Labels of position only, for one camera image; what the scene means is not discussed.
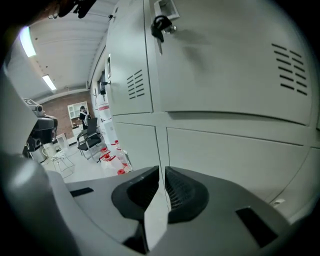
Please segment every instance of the floor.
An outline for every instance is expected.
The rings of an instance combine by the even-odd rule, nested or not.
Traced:
[[[99,147],[93,148],[95,151],[100,150]],[[103,169],[100,162],[97,163],[100,153],[97,153],[94,156],[94,159],[90,158],[87,160],[81,155],[76,144],[70,146],[70,149],[65,150],[65,152],[68,156],[67,158],[71,162],[69,162],[68,159],[65,159],[63,162],[67,165],[67,167],[71,166],[72,164],[74,164],[74,166],[67,168],[63,162],[60,161],[60,163],[53,164],[53,162],[49,159],[42,163],[46,170],[59,172],[62,175],[65,183],[107,178],[116,174],[107,169]],[[149,250],[152,250],[156,246],[158,241],[166,232],[168,212],[169,208],[167,203],[167,195],[163,180],[160,179],[159,189],[144,213],[144,228]]]
[[[111,173],[108,170],[103,169],[100,162],[97,163],[100,156],[99,153],[94,156],[94,159],[90,158],[87,160],[81,155],[77,146],[78,145],[75,144],[72,145],[69,150],[65,150],[65,153],[71,162],[69,162],[68,159],[65,159],[63,162],[60,161],[59,163],[55,162],[55,164],[53,164],[51,160],[47,159],[42,163],[43,167],[48,171],[56,170],[61,173],[65,183],[95,180],[115,175],[115,173]],[[93,147],[93,149],[98,151],[100,148]]]

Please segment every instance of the door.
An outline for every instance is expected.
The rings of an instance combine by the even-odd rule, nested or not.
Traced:
[[[303,146],[167,128],[170,166],[237,183],[270,202],[301,167]]]
[[[163,111],[232,112],[309,122],[305,49],[279,10],[266,1],[174,3],[180,16],[172,20],[177,30],[163,33],[163,54],[156,60]],[[154,46],[158,53],[156,40]]]
[[[107,39],[106,87],[112,115],[150,113],[144,2],[131,1],[129,11]]]
[[[126,150],[134,170],[160,166],[154,126],[114,123],[121,148]]]

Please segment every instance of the machine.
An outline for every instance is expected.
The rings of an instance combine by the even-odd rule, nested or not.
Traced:
[[[54,116],[46,115],[42,106],[32,99],[25,98],[24,102],[37,117],[36,124],[27,140],[28,151],[34,152],[42,145],[56,139],[58,120]]]

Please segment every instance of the black chair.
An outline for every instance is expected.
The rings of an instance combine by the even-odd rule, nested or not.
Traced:
[[[96,146],[97,144],[101,143],[101,139],[97,134],[97,122],[98,122],[98,118],[88,119],[88,129],[86,134],[84,134],[83,136],[84,141],[81,141],[82,143],[80,143],[79,137],[77,138],[78,149],[86,159],[94,158],[94,155],[90,149]],[[87,158],[84,153],[84,151],[87,151],[87,150],[89,150],[91,155],[89,158]]]

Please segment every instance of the ceiling light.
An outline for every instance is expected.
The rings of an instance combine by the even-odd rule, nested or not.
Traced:
[[[43,80],[46,82],[46,84],[49,86],[49,88],[53,91],[56,90],[57,88],[55,87],[54,83],[51,81],[49,75],[45,75],[42,77]]]
[[[28,26],[22,29],[20,32],[20,41],[22,47],[28,57],[36,55],[36,51],[34,46],[32,45],[31,37],[30,37],[30,29]]]

